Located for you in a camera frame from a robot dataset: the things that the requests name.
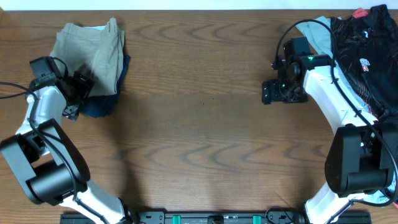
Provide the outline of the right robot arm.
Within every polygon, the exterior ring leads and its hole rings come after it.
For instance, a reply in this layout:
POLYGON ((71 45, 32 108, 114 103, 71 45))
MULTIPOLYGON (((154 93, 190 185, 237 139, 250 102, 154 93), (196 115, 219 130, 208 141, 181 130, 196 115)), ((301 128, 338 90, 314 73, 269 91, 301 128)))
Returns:
POLYGON ((397 174, 397 129, 362 111, 353 94, 340 82, 329 55, 311 53, 308 40, 279 43, 272 68, 278 77, 262 84, 262 102, 304 103, 312 97, 333 131, 324 165, 326 182, 304 204, 295 223, 337 223, 356 203, 393 184, 397 174))

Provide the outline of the black patterned sports garment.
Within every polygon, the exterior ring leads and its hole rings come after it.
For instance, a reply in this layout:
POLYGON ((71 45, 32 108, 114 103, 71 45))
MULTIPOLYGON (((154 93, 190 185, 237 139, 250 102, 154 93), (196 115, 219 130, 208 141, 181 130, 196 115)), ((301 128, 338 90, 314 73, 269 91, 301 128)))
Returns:
POLYGON ((331 18, 336 61, 353 91, 382 123, 397 124, 397 23, 385 4, 367 16, 331 18))

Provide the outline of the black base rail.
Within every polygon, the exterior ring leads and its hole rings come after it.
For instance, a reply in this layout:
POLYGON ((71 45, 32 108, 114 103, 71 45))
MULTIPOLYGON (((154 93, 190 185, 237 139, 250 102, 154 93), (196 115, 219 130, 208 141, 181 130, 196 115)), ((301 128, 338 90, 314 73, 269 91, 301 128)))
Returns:
MULTIPOLYGON (((60 216, 61 224, 95 223, 84 215, 68 213, 60 216)), ((310 223, 303 213, 271 210, 264 213, 164 213, 142 212, 139 214, 142 224, 293 224, 310 223)), ((369 212, 345 212, 336 222, 343 224, 372 224, 369 212)))

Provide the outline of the light blue garment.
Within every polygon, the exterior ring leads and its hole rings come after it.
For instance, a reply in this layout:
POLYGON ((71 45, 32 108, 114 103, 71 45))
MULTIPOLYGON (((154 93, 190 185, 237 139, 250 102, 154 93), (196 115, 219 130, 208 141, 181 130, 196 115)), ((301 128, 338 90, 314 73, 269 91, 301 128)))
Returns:
MULTIPOLYGON (((321 55, 334 56, 332 52, 333 38, 328 28, 330 20, 320 17, 315 21, 304 22, 297 26, 298 30, 309 40, 312 47, 321 55)), ((317 67, 305 74, 305 91, 317 102, 328 120, 332 131, 347 124, 364 126, 366 123, 355 113, 360 110, 364 118, 373 124, 379 121, 370 113, 365 102, 352 90, 339 67, 317 67)))

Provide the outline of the folded navy blue shorts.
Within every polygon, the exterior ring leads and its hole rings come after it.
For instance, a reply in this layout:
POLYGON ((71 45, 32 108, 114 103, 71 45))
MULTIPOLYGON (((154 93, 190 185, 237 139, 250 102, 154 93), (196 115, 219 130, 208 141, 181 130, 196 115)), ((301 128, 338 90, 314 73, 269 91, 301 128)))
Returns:
POLYGON ((123 58, 123 69, 119 80, 116 82, 116 94, 92 96, 87 98, 84 101, 84 104, 80 106, 80 113, 91 116, 93 118, 102 118, 105 116, 109 116, 113 112, 118 103, 121 86, 126 77, 130 60, 131 57, 129 55, 125 55, 123 58))

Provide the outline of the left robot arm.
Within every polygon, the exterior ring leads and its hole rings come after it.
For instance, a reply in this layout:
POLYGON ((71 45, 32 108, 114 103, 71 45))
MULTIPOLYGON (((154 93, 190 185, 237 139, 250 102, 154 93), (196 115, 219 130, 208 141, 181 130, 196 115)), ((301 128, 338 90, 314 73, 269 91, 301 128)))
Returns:
POLYGON ((1 141, 1 154, 27 198, 71 208, 94 223, 139 223, 120 198, 91 180, 90 170, 61 127, 62 119, 77 119, 94 81, 75 72, 61 72, 57 57, 30 61, 35 75, 25 88, 28 103, 15 135, 1 141))

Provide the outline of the khaki green shorts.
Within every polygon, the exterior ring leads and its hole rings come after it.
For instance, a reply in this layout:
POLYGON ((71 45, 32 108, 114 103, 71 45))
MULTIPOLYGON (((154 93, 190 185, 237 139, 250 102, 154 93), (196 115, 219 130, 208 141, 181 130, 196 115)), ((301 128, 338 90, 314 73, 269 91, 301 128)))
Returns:
POLYGON ((88 72, 94 79, 90 96, 117 93, 123 70, 125 32, 112 17, 101 29, 67 23, 57 33, 50 53, 66 63, 69 72, 88 72))

